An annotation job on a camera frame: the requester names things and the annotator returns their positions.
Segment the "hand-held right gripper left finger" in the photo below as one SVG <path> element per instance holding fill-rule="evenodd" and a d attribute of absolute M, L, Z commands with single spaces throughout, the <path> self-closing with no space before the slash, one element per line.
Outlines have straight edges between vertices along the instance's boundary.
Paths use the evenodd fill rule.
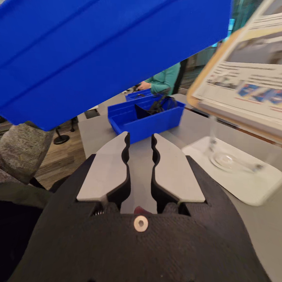
<path fill-rule="evenodd" d="M 77 194 L 78 202 L 97 202 L 102 207 L 114 203 L 121 211 L 131 193 L 129 148 L 130 133 L 125 131 L 97 151 Z"/>

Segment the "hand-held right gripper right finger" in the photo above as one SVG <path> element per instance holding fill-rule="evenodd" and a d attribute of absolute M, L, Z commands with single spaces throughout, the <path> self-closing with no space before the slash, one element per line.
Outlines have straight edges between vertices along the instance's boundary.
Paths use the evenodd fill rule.
<path fill-rule="evenodd" d="M 157 213 L 163 213 L 168 203 L 204 203 L 205 196 L 182 150 L 157 133 L 151 136 L 151 148 L 151 195 Z"/>

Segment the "blue divided plastic bin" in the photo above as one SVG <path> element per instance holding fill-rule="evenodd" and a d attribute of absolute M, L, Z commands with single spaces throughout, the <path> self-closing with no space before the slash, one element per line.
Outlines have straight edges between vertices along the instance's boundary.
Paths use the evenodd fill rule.
<path fill-rule="evenodd" d="M 108 121 L 117 135 L 130 134 L 130 144 L 179 125 L 186 104 L 171 96 L 147 96 L 108 107 Z"/>

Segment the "person's left forearm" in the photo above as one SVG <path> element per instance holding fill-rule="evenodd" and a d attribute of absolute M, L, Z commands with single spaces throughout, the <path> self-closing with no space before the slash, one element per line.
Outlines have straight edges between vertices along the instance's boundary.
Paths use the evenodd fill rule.
<path fill-rule="evenodd" d="M 0 168 L 23 184 L 30 184 L 53 141 L 55 130 L 44 131 L 27 121 L 13 125 L 0 141 Z"/>

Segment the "black round stand base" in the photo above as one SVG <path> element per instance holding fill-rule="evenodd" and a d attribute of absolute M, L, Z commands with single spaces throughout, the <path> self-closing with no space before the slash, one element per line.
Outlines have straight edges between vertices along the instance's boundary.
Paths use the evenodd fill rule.
<path fill-rule="evenodd" d="M 61 135 L 59 132 L 59 127 L 56 127 L 55 132 L 57 137 L 53 140 L 54 145 L 61 145 L 69 141 L 70 137 L 68 135 Z"/>

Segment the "white stand with wooden board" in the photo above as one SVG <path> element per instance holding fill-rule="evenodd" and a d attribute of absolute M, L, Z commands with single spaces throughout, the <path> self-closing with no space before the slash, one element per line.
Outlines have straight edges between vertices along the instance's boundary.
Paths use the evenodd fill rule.
<path fill-rule="evenodd" d="M 217 183 L 245 204 L 262 205 L 281 185 L 281 171 L 271 163 L 275 158 L 274 151 L 266 154 L 266 160 L 259 160 L 229 143 L 220 140 L 216 135 L 216 118 L 222 118 L 251 132 L 272 138 L 275 143 L 281 143 L 281 136 L 275 136 L 262 130 L 233 121 L 227 117 L 202 108 L 193 92 L 205 74 L 216 62 L 217 52 L 208 62 L 187 93 L 191 106 L 210 114 L 210 136 L 204 137 L 182 149 L 185 155 L 192 157 Z"/>

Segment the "printed instruction sheets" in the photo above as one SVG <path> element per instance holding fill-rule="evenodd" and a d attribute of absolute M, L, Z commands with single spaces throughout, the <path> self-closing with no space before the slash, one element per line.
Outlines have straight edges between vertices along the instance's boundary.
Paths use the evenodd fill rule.
<path fill-rule="evenodd" d="M 193 92 L 202 108 L 281 136 L 282 2 L 263 1 Z"/>

